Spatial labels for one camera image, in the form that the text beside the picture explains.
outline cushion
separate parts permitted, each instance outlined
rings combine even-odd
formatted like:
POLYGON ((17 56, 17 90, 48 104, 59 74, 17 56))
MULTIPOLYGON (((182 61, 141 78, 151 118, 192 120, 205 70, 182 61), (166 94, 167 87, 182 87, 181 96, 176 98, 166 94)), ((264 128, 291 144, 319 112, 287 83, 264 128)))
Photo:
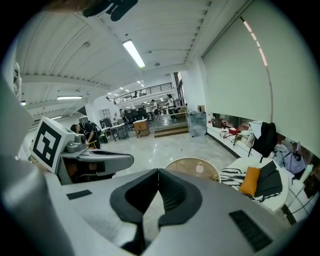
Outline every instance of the cushion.
POLYGON ((254 196, 256 193, 259 176, 260 168, 248 167, 239 191, 254 196))

